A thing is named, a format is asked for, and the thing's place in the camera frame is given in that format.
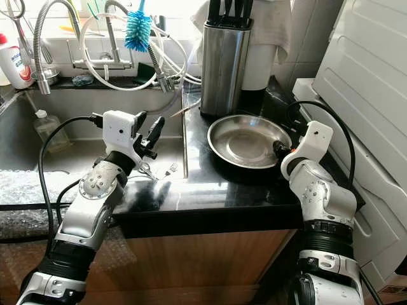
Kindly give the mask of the small steel spoon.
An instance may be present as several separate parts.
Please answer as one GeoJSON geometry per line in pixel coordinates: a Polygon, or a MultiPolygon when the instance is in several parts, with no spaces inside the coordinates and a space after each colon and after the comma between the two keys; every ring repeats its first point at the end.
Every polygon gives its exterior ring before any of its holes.
{"type": "Polygon", "coordinates": [[[159,178],[157,178],[153,175],[153,172],[151,171],[151,167],[150,167],[149,163],[147,163],[147,162],[141,163],[141,165],[139,167],[139,172],[143,173],[147,177],[151,178],[151,180],[159,180],[159,178]]]}

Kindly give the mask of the large shallow steel plate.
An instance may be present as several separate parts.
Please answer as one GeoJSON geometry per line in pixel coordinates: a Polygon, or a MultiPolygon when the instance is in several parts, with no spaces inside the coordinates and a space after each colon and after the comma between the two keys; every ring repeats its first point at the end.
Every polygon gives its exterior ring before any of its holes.
{"type": "Polygon", "coordinates": [[[274,142],[293,145],[279,125],[250,114],[232,114],[216,120],[207,130],[207,142],[230,165],[253,170],[265,170],[277,164],[279,157],[274,142]]]}

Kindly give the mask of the thin wooden stick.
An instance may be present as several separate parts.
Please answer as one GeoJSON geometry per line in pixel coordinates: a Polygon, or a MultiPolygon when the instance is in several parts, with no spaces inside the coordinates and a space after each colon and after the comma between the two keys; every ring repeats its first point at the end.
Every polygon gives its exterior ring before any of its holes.
{"type": "Polygon", "coordinates": [[[197,102],[193,102],[191,105],[186,105],[186,107],[181,108],[179,111],[171,114],[171,118],[174,118],[176,116],[180,116],[180,114],[184,114],[186,113],[186,111],[191,110],[192,108],[198,107],[198,105],[200,105],[200,100],[198,100],[197,102]]]}

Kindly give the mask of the steel faucet with base bar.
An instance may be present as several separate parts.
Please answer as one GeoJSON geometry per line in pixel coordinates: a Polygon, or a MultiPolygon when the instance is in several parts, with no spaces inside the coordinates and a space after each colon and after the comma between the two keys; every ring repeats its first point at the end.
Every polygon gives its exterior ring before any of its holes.
{"type": "MultiPolygon", "coordinates": [[[[98,72],[96,72],[95,68],[100,65],[105,71],[110,69],[110,67],[114,67],[117,64],[120,65],[120,58],[119,58],[119,51],[118,47],[116,44],[116,38],[114,38],[114,32],[113,32],[113,24],[110,22],[111,18],[117,18],[117,20],[122,20],[125,21],[127,20],[127,13],[129,11],[125,9],[125,7],[117,2],[117,0],[107,0],[104,4],[104,9],[99,9],[98,11],[93,13],[93,19],[96,20],[96,18],[104,18],[106,21],[106,26],[108,29],[108,38],[110,40],[110,45],[111,45],[111,50],[113,51],[113,61],[103,61],[102,59],[99,59],[97,61],[93,61],[90,59],[89,53],[87,52],[86,49],[86,43],[85,43],[85,36],[87,29],[91,23],[91,20],[85,21],[85,23],[82,24],[81,28],[81,33],[79,34],[79,48],[81,48],[81,52],[83,53],[83,61],[85,63],[86,69],[90,70],[90,73],[98,79],[102,84],[107,85],[111,89],[114,90],[121,90],[121,91],[137,91],[137,90],[142,90],[148,87],[149,85],[152,85],[154,83],[157,83],[161,90],[165,92],[169,92],[175,89],[174,85],[174,78],[180,79],[180,81],[183,81],[183,79],[186,76],[186,68],[187,65],[183,64],[181,68],[172,75],[166,75],[166,73],[163,72],[161,64],[163,62],[166,62],[169,65],[174,65],[174,61],[172,61],[171,58],[169,58],[168,55],[166,55],[165,52],[163,52],[163,49],[159,44],[152,43],[151,41],[151,35],[150,35],[150,46],[148,49],[148,55],[150,55],[150,59],[152,61],[152,67],[154,69],[154,75],[148,79],[148,81],[142,85],[139,85],[137,87],[133,88],[120,88],[116,85],[112,85],[110,82],[107,81],[107,76],[102,76],[99,75],[98,72]]],[[[152,27],[151,27],[151,32],[156,32],[157,33],[157,38],[163,37],[165,35],[165,31],[163,31],[161,28],[155,26],[155,23],[153,22],[152,18],[152,27]]]]}

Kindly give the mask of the dark scouring pad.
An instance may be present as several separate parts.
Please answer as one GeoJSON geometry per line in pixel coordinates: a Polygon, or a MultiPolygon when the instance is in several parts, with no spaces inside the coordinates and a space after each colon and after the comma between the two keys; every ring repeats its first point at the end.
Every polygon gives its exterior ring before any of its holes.
{"type": "Polygon", "coordinates": [[[85,85],[92,85],[94,82],[94,77],[90,74],[79,74],[73,76],[71,81],[74,86],[81,87],[85,85]]]}

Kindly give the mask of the white round container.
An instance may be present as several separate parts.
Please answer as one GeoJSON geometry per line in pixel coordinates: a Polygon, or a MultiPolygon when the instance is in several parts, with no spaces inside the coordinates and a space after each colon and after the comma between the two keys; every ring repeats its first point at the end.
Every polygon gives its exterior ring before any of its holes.
{"type": "Polygon", "coordinates": [[[242,90],[257,91],[267,87],[276,52],[275,44],[250,44],[248,46],[242,90]]]}

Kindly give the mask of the blue bottle brush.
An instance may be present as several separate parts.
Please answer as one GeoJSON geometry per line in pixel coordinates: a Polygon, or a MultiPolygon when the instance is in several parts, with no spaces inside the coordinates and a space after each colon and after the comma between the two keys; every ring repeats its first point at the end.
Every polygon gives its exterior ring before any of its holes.
{"type": "Polygon", "coordinates": [[[139,0],[139,8],[127,13],[124,46],[129,50],[148,52],[152,18],[144,12],[146,0],[139,0]]]}

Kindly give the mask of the clear plastic bottle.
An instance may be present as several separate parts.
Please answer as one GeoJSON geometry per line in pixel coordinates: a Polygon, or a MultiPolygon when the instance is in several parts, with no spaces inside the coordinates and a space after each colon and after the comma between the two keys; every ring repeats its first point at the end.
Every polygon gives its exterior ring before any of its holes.
{"type": "MultiPolygon", "coordinates": [[[[61,120],[58,119],[57,116],[54,114],[48,114],[43,109],[38,109],[35,111],[35,122],[33,122],[33,126],[35,131],[37,131],[41,140],[47,140],[48,137],[56,130],[57,127],[61,124],[61,120]]],[[[67,150],[70,148],[72,142],[70,142],[69,137],[63,130],[59,130],[55,134],[53,134],[52,139],[49,141],[47,146],[47,151],[50,154],[56,154],[59,151],[67,150]]]]}

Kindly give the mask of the stainless steel knife block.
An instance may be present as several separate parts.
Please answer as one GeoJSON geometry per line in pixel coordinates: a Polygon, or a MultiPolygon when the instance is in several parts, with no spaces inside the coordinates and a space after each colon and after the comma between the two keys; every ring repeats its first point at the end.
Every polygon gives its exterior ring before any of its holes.
{"type": "Polygon", "coordinates": [[[207,21],[202,41],[200,112],[212,118],[235,113],[242,91],[251,30],[207,21]]]}

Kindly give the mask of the spring coil steel faucet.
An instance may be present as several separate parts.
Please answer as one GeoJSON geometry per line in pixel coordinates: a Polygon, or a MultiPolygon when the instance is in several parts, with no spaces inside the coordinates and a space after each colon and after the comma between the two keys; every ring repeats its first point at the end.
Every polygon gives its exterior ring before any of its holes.
{"type": "Polygon", "coordinates": [[[50,85],[48,84],[46,74],[44,73],[43,59],[41,58],[41,43],[43,42],[43,26],[46,17],[50,8],[55,4],[64,4],[76,38],[79,39],[79,34],[81,33],[81,29],[79,29],[78,13],[70,0],[47,0],[41,6],[33,29],[32,51],[35,53],[34,66],[35,70],[37,70],[37,84],[40,92],[46,95],[50,94],[52,91],[50,91],[50,85]]]}

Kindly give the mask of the stainless steel sink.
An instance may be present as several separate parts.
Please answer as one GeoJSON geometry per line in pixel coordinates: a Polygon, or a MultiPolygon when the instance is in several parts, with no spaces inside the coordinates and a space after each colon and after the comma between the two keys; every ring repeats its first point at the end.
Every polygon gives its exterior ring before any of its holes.
{"type": "MultiPolygon", "coordinates": [[[[187,176],[183,117],[171,118],[181,109],[181,94],[162,90],[118,91],[91,89],[53,89],[43,95],[38,89],[24,91],[14,102],[4,105],[1,113],[0,168],[3,170],[35,170],[43,145],[33,122],[35,111],[45,110],[61,121],[78,116],[101,114],[108,110],[120,110],[130,114],[147,111],[148,118],[140,129],[146,133],[159,116],[166,119],[161,137],[154,149],[156,159],[146,160],[155,177],[184,179],[187,176]],[[166,169],[178,163],[178,171],[165,177],[166,169]]],[[[47,154],[45,169],[69,175],[88,171],[91,163],[105,155],[102,131],[85,120],[64,128],[72,145],[56,154],[47,154]]]]}

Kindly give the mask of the white appliance lid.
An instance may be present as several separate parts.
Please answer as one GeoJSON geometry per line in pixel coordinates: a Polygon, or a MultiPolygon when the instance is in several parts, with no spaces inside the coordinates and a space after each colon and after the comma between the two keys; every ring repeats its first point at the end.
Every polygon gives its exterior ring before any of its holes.
{"type": "Polygon", "coordinates": [[[314,86],[379,162],[407,165],[407,0],[344,0],[314,86]]]}

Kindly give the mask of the clear bubble wrap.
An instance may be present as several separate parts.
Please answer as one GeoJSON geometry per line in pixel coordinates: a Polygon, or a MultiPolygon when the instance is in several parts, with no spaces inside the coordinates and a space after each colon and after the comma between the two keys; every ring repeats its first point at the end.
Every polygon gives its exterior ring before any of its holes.
{"type": "Polygon", "coordinates": [[[2,171],[2,255],[44,255],[58,241],[98,247],[109,217],[102,201],[116,185],[110,175],[101,181],[94,186],[88,171],[2,171]]]}

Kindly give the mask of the white red-pump soap bottle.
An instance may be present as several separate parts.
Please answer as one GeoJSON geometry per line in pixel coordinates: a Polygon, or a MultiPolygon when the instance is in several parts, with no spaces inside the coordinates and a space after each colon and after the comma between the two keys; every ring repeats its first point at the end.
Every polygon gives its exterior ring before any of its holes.
{"type": "Polygon", "coordinates": [[[32,71],[22,57],[22,50],[2,32],[0,32],[0,57],[0,66],[12,87],[22,90],[33,84],[32,71]]]}

